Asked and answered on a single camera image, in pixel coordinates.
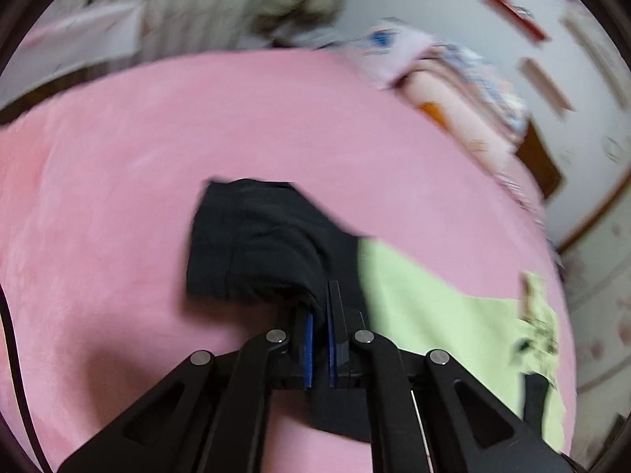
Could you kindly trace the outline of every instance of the black cable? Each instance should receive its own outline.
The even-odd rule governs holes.
[[[31,413],[28,410],[26,401],[26,393],[24,392],[24,383],[22,382],[22,372],[20,371],[20,359],[18,358],[18,345],[15,341],[15,331],[13,329],[13,321],[11,320],[11,312],[9,311],[9,303],[4,295],[4,290],[0,284],[0,317],[2,319],[2,328],[4,329],[4,338],[6,340],[6,351],[9,356],[9,368],[11,369],[11,378],[13,381],[13,389],[15,390],[15,398],[18,401],[18,408],[22,417],[22,423],[26,430],[26,436],[31,443],[37,462],[39,462],[43,473],[52,473],[52,469],[46,456],[43,453],[42,446],[37,439],[37,433],[33,426]]]

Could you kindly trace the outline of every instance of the silver screw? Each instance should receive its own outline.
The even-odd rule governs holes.
[[[445,350],[432,350],[430,359],[437,365],[446,365],[449,362],[449,354]]]
[[[198,350],[190,355],[190,361],[195,366],[204,366],[210,362],[210,357],[210,352],[206,352],[206,350]]]
[[[287,335],[282,329],[272,329],[270,331],[267,331],[265,337],[270,343],[282,343],[287,339]]]
[[[355,339],[359,343],[370,343],[375,338],[375,335],[369,330],[359,330],[355,333]]]

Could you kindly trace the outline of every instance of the bed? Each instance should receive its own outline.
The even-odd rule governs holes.
[[[518,298],[521,271],[544,276],[569,450],[573,341],[539,225],[395,92],[334,53],[282,50],[138,67],[0,132],[0,280],[54,469],[192,351],[237,349],[272,323],[270,306],[185,300],[190,222],[210,177],[292,181],[473,296]],[[371,471],[369,445],[310,429],[304,404],[274,395],[264,470]],[[5,352],[0,412],[30,451]]]

